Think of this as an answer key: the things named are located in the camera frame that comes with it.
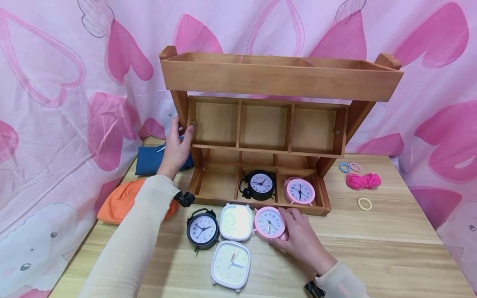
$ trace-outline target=pink rope bundle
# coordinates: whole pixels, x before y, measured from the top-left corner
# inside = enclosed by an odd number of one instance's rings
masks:
[[[381,178],[378,174],[373,173],[367,173],[364,176],[349,173],[346,175],[346,185],[354,190],[374,189],[381,185]]]

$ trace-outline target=beige sleeve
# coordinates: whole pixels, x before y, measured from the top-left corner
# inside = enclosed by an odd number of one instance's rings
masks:
[[[325,291],[326,298],[369,298],[364,284],[341,262],[322,277],[316,277],[315,284]]]
[[[134,206],[96,261],[79,297],[137,297],[159,227],[178,192],[165,176],[146,179]]]

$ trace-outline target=wooden desk organizer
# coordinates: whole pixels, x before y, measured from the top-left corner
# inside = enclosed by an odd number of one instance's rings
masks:
[[[166,87],[181,124],[194,124],[196,165],[189,191],[196,203],[294,207],[309,215],[331,211],[323,177],[376,101],[388,101],[403,73],[389,54],[375,63],[344,59],[185,53],[160,54]],[[187,91],[352,99],[323,104],[188,96]],[[275,173],[275,196],[245,199],[240,180],[253,170]],[[310,205],[288,204],[283,182],[299,176],[315,188]]]

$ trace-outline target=pink curtain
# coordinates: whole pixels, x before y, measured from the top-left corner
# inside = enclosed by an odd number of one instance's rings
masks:
[[[476,23],[474,0],[2,1],[0,298],[48,296],[141,138],[165,137],[176,112],[158,53],[169,44],[392,53],[405,75],[347,152],[394,158],[477,290]]]

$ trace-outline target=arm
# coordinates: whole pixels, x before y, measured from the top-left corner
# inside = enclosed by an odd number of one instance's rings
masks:
[[[99,256],[81,290],[81,298],[134,298],[139,292],[157,234],[169,205],[179,190],[172,182],[186,162],[194,127],[181,142],[176,117],[167,136],[164,159],[156,176],[146,179],[134,206]]]
[[[270,242],[296,259],[309,265],[316,272],[315,284],[326,292],[325,297],[367,298],[366,287],[351,270],[338,262],[321,244],[310,221],[298,209],[278,208],[285,219],[289,239],[272,239]]]

